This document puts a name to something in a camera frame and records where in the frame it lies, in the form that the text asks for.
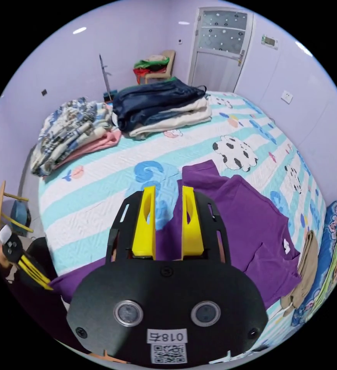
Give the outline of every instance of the white folded blanket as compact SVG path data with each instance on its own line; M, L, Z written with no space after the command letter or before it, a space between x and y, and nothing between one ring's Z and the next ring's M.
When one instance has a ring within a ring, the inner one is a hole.
M182 114L147 126L138 125L129 135L136 139L143 140L153 132L163 132L197 123L208 122L211 120L212 116L212 110L206 98L198 99L184 107L173 108L169 111L182 112Z

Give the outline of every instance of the camera lens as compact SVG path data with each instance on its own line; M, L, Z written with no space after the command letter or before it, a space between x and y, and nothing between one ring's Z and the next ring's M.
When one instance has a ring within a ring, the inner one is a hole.
M216 303L204 301L194 306L190 317L198 326L211 326L218 321L220 314L220 307Z
M115 319L123 326L136 326L143 319L142 308L133 301L118 303L113 311Z

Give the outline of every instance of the bed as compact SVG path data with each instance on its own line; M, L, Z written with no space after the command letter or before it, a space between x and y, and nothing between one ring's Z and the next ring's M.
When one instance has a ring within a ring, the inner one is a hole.
M181 168L210 159L221 175L241 175L273 201L289 218L298 251L310 229L320 245L326 204L296 147L247 99L233 93L208 94L210 122L157 133L144 141L122 137L118 146L69 162L40 181L40 216L59 276L105 257L109 229L121 203L144 186L159 184L156 225L162 228L172 217ZM258 157L256 165L240 148L232 152L213 145L227 135L251 147ZM236 158L238 167L233 160L224 161L225 156ZM279 302L268 309L269 323L254 348L276 345L293 329L293 313L274 316L280 309Z

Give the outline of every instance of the purple shirt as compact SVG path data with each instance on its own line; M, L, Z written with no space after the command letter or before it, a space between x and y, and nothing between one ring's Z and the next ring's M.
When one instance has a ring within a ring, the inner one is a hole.
M266 308L300 283L297 272L300 253L292 243L288 218L243 177L220 176L210 160L183 167L178 186L174 216L156 234L158 260L181 258L182 186L190 186L215 202L226 227L231 264L253 280ZM288 254L284 240L289 243ZM65 301L70 301L81 280L104 262L103 258L74 270L52 281L51 286L63 295Z

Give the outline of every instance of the cow print pattern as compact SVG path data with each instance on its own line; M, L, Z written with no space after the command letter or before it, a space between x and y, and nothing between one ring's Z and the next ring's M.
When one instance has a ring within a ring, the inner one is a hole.
M290 165L284 166L284 169L287 173L288 176L288 181L290 183L290 186L299 194L302 193L301 189L301 182L300 179L298 178L297 171Z
M233 108L233 106L230 104L230 101L227 99L217 98L215 96L212 96L212 104L218 104L218 105L224 105L228 108Z
M245 142L230 136L221 136L220 141L212 144L213 150L222 156L223 162L230 170L249 172L257 165L258 157Z

